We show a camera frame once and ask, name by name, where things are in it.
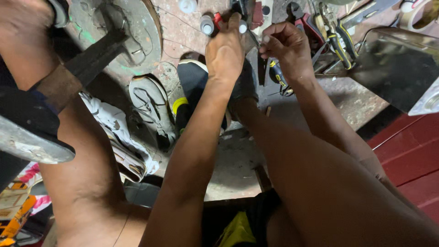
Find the shoe repair tools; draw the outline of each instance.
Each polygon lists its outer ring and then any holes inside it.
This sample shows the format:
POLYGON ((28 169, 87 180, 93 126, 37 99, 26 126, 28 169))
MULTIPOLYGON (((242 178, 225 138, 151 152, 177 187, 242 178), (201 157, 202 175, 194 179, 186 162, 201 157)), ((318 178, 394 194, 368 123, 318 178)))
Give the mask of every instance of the shoe repair tools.
POLYGON ((57 137, 58 114, 124 51, 127 38, 109 31, 27 91, 0 87, 0 150, 42 163, 71 161, 75 150, 57 137))
POLYGON ((313 24, 313 19, 310 18, 310 15, 304 13, 300 5, 296 2, 291 2, 289 8, 295 18, 294 25, 305 32, 308 37, 316 40, 319 47, 322 47, 325 41, 319 29, 313 24))
POLYGON ((275 83, 281 85, 279 94, 285 97, 289 97, 294 94, 294 91, 291 89, 290 86, 288 86, 287 81, 285 80, 285 77, 282 73, 281 67, 278 63, 279 62, 276 62, 275 60, 272 60, 270 62, 270 77, 275 83))
POLYGON ((372 0, 343 17, 342 25, 346 29, 349 29, 399 2, 400 0, 372 0))
POLYGON ((352 42, 352 38, 346 29, 342 26, 340 20, 337 20, 334 13, 329 10, 328 6, 324 3, 320 3, 320 13, 323 17, 325 24, 329 27, 328 38, 332 47, 334 48, 335 53, 338 58, 342 61, 344 67, 346 69, 351 69, 352 64, 343 50, 340 40, 338 39, 337 33, 340 34, 343 41, 346 44, 346 50, 349 53, 350 57, 355 60, 358 57, 358 54, 355 50, 355 46, 352 42))

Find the red wall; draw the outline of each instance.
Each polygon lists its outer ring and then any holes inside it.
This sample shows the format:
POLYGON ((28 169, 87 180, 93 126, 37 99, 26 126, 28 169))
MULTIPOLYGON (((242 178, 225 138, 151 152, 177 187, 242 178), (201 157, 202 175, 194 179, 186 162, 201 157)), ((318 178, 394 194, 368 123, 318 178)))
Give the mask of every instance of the red wall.
POLYGON ((403 115, 367 143, 401 193, 439 223, 439 113, 403 115))

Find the concrete floor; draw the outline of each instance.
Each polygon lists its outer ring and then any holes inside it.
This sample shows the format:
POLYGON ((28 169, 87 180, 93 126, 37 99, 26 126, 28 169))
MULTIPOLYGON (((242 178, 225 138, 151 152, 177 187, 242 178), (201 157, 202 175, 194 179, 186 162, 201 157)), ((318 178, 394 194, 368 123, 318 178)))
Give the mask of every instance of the concrete floor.
MULTIPOLYGON (((199 18, 206 12, 223 12, 228 9, 229 0, 199 0, 197 12, 185 14, 178 8, 178 0, 151 0, 160 18, 163 37, 163 53, 160 64, 153 71, 165 87, 169 103, 183 95, 176 67, 182 54, 198 52, 204 54, 209 39, 199 31, 199 18)), ((290 1, 274 0, 273 22, 284 21, 287 17, 285 8, 290 1)), ((305 11, 311 12, 308 0, 298 2, 305 11)), ((339 7, 339 16, 345 14, 345 8, 339 7)), ((355 42, 362 40, 366 31, 380 25, 390 25, 395 19, 397 10, 388 9, 372 17, 356 27, 353 35, 355 42)), ((427 33, 435 33, 439 25, 435 25, 427 33)), ((340 110, 346 121, 357 130, 381 112, 388 103, 347 77, 319 78, 319 83, 328 93, 331 100, 340 110)), ((307 130, 305 119, 300 111, 297 98, 281 97, 278 85, 266 82, 265 87, 257 88, 261 97, 261 109, 272 107, 270 117, 291 123, 292 126, 307 130)), ((217 151, 217 161, 205 200, 222 200, 255 196, 260 188, 253 171, 257 164, 265 164, 264 158, 254 141, 249 140, 245 129, 239 123, 232 123, 233 131, 226 132, 221 138, 217 151)), ((156 175, 163 176, 169 161, 169 153, 162 153, 150 148, 153 159, 160 162, 160 170, 156 175)))

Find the white cloth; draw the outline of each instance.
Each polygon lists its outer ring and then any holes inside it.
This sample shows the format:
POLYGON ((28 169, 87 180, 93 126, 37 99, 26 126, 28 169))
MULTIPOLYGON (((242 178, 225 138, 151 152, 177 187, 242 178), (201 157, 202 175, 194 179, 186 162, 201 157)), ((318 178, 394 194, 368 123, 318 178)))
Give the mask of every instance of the white cloth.
POLYGON ((157 161, 152 160, 152 157, 149 155, 145 147, 131 139, 128 125, 126 124, 125 113, 121 109, 102 102, 98 98, 93 98, 83 92, 79 93, 79 95, 88 110, 93 114, 94 118, 101 124, 101 126, 107 127, 111 132, 117 135, 122 144, 131 152, 136 152, 142 156, 146 168, 144 175, 154 174, 158 170, 159 164, 157 161))

